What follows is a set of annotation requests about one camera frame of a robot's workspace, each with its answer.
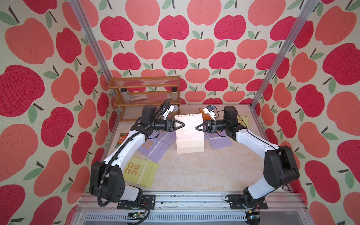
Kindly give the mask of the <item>pink 2026 calendar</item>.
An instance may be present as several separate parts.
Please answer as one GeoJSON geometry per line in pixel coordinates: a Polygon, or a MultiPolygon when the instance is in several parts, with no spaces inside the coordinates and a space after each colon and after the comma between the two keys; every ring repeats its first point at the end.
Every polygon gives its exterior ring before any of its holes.
{"type": "Polygon", "coordinates": [[[176,120],[185,123],[185,127],[175,131],[178,154],[204,152],[204,133],[196,130],[203,123],[200,113],[175,115],[176,120]]]}

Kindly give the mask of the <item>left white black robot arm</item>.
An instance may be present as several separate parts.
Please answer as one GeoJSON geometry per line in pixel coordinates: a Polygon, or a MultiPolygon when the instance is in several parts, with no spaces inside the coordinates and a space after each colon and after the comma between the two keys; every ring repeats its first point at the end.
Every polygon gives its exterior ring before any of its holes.
{"type": "Polygon", "coordinates": [[[134,153],[154,130],[174,132],[185,127],[184,123],[167,118],[173,108],[169,100],[165,100],[160,107],[145,105],[142,116],[131,127],[125,141],[104,161],[97,161],[91,166],[89,192],[97,197],[99,207],[125,201],[136,207],[141,205],[142,189],[127,185],[123,174],[134,153]]]}

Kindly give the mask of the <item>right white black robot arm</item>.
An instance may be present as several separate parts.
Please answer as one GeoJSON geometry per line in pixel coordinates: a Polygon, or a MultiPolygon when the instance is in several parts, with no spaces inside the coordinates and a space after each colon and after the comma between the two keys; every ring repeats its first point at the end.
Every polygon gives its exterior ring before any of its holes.
{"type": "Polygon", "coordinates": [[[228,137],[247,146],[264,160],[262,178],[243,190],[240,203],[244,208],[256,208],[267,194],[299,179],[300,173],[293,150],[289,146],[281,147],[250,132],[247,126],[238,122],[239,116],[234,106],[224,108],[221,120],[216,120],[212,106],[206,106],[203,111],[211,120],[205,120],[196,130],[209,134],[225,131],[228,137]]]}

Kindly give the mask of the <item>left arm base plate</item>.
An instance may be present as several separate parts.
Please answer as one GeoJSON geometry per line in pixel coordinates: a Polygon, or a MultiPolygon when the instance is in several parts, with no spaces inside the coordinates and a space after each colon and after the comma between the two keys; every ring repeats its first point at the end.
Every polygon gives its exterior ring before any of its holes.
{"type": "Polygon", "coordinates": [[[138,210],[147,208],[153,210],[155,208],[156,195],[141,194],[134,202],[120,200],[117,205],[118,210],[138,210]]]}

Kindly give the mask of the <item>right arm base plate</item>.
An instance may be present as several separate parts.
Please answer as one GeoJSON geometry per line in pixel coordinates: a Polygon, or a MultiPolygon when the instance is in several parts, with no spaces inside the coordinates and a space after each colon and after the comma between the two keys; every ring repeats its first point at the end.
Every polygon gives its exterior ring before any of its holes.
{"type": "Polygon", "coordinates": [[[266,210],[268,205],[264,197],[253,199],[251,196],[245,195],[227,195],[224,199],[229,203],[232,210],[266,210]]]}

